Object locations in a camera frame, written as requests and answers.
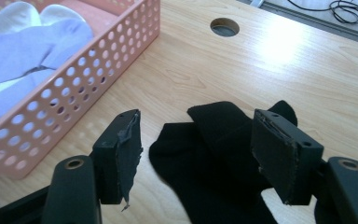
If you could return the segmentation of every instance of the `cable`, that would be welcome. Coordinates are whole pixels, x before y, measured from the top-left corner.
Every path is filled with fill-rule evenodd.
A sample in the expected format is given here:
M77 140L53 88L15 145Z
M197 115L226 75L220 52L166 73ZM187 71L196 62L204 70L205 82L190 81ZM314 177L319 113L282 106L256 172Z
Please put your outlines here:
M341 23L347 23L347 24L358 24L358 5L354 4L352 1L342 1L337 0L330 3L329 8L325 9L315 9L315 8L306 8L301 7L298 4L292 2L291 0L287 0L289 3L291 3L293 6L298 7L303 10L307 11L331 11L333 13L334 18L336 18L337 21ZM353 21L348 21L344 19L342 16L340 16L340 13L345 12L354 17Z

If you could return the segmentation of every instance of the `light wood surface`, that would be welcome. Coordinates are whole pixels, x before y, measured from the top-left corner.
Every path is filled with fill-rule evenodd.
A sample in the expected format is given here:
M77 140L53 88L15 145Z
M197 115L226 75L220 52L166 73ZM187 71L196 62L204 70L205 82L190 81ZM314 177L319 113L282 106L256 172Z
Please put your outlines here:
M240 32L222 37L210 22L227 17ZM89 155L119 113L138 108L145 152L131 207L106 206L103 223L189 223L174 192L156 175L150 145L166 122L191 121L193 105L230 101L252 117L279 100L299 128L325 147L324 158L358 160L358 43L229 0L161 2L161 34L46 158L24 179L0 176L0 205L50 182L54 166ZM289 207L263 193L280 223L312 223L313 206Z

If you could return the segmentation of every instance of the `pink plastic basket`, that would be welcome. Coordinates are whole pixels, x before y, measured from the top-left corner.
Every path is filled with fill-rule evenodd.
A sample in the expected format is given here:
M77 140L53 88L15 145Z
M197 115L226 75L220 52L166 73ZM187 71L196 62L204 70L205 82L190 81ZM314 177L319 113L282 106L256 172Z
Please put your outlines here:
M13 2L0 0L0 9ZM35 0L60 4L91 26L93 40L0 118L0 174L29 174L159 34L159 0Z

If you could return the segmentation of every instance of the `black sock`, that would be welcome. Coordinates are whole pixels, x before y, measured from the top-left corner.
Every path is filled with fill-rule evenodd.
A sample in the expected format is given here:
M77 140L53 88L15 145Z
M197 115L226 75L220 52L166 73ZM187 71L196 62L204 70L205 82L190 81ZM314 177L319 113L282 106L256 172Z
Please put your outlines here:
M272 108L290 107L277 105ZM149 157L190 220L275 223L260 196L269 183L249 149L252 120L229 102L195 106L188 114L195 122L165 124Z

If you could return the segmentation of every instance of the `screw hole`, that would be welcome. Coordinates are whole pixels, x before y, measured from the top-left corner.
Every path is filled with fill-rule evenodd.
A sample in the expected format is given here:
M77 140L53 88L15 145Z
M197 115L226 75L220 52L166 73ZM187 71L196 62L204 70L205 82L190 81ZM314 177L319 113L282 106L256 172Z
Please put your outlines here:
M358 171L358 163L355 161L339 160L338 162L341 166L347 168L348 170Z
M80 166L82 166L83 164L84 164L84 161L82 161L80 159L74 159L74 160L68 161L65 164L65 169L75 170L75 169L79 168Z

